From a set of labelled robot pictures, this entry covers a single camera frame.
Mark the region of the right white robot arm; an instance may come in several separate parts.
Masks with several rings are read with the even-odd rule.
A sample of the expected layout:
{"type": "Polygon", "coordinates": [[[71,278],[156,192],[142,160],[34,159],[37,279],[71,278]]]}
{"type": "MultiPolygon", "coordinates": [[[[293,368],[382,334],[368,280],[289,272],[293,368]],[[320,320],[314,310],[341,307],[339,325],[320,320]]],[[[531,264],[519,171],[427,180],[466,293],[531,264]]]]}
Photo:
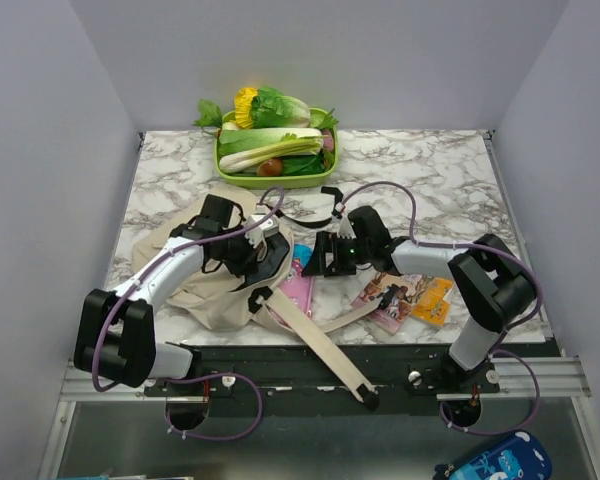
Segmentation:
{"type": "Polygon", "coordinates": [[[393,276],[422,274],[453,281],[469,319],[441,360],[440,379],[460,392],[476,380],[476,369],[501,342],[505,330],[541,300],[533,272],[496,235],[470,243],[418,242],[412,235],[392,237],[380,215],[363,206],[340,216],[340,231],[320,231],[304,277],[353,275],[371,265],[393,276]]]}

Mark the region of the beige canvas backpack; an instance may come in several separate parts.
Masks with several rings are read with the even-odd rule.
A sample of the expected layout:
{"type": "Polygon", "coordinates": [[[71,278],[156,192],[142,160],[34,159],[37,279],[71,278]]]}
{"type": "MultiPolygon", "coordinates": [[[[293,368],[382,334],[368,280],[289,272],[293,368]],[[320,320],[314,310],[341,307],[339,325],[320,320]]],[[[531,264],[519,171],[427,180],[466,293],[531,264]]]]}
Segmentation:
{"type": "MultiPolygon", "coordinates": [[[[245,189],[213,188],[192,206],[135,243],[131,253],[133,275],[162,248],[169,228],[200,212],[208,194],[235,201],[247,216],[251,216],[257,205],[262,204],[245,189]]],[[[188,311],[212,331],[238,330],[249,322],[255,322],[270,331],[293,334],[320,358],[360,403],[374,408],[379,398],[371,381],[328,335],[371,314],[380,303],[374,300],[325,325],[315,324],[279,288],[291,270],[293,243],[293,232],[279,224],[279,231],[266,238],[260,247],[255,274],[235,276],[225,266],[210,274],[201,271],[185,280],[164,304],[188,311]]]]}

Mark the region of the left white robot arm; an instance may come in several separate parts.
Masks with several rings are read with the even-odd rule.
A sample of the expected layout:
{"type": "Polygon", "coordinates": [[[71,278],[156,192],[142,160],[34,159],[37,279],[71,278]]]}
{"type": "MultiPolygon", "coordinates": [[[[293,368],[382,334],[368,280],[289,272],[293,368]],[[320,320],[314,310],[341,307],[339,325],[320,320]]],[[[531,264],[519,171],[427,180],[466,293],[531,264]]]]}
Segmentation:
{"type": "Polygon", "coordinates": [[[157,343],[154,315],[211,260],[236,276],[252,272],[271,216],[262,204],[247,216],[235,201],[207,195],[199,213],[168,229],[162,248],[136,274],[112,290],[92,290],[82,307],[74,364],[90,373],[95,390],[166,378],[177,393],[194,393],[202,372],[193,353],[157,343]]]}

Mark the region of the pink pencil case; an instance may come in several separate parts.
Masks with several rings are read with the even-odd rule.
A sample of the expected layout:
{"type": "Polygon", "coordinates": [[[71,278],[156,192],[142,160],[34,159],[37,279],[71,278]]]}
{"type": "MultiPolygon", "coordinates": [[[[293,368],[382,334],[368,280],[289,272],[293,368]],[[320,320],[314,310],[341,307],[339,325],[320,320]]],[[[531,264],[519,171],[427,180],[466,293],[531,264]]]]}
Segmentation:
{"type": "Polygon", "coordinates": [[[304,244],[295,244],[292,252],[291,270],[279,285],[289,300],[308,317],[312,315],[314,278],[303,277],[302,270],[307,265],[312,249],[304,244]]]}

